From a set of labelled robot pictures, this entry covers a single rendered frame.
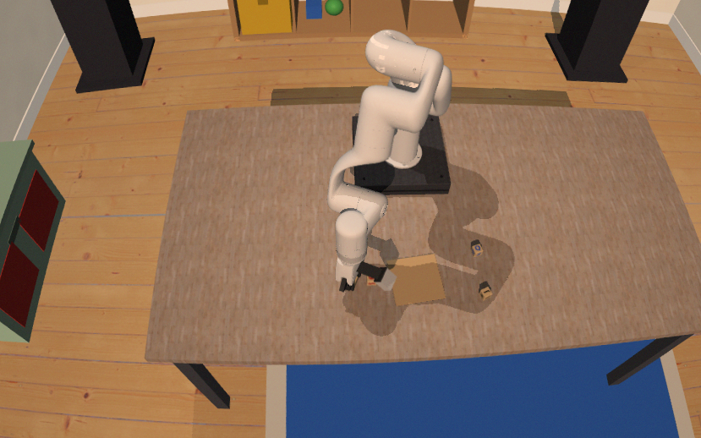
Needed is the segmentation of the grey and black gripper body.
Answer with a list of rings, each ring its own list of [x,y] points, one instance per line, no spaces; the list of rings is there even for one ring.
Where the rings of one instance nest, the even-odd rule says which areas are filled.
[[[361,261],[364,261],[364,258]],[[336,264],[336,281],[340,282],[342,278],[345,277],[349,286],[353,285],[358,275],[358,272],[356,272],[356,270],[359,268],[361,261],[358,263],[349,264],[340,260],[340,258],[338,257]]]

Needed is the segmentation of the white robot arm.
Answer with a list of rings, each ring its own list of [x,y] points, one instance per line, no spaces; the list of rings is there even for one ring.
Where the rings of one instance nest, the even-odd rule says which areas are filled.
[[[439,117],[447,111],[452,94],[452,72],[443,56],[399,31],[375,33],[365,56],[374,70],[391,79],[387,86],[364,90],[354,146],[331,171],[327,204],[341,213],[335,224],[337,255],[349,264],[366,256],[368,234],[386,214],[388,199],[344,182],[345,170],[383,161],[396,168],[415,166],[422,156],[420,130],[429,115]]]

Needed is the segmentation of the orange flat mat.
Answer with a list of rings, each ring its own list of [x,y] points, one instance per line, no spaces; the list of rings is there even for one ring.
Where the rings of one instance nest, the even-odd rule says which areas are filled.
[[[396,306],[446,298],[435,254],[387,260]]]

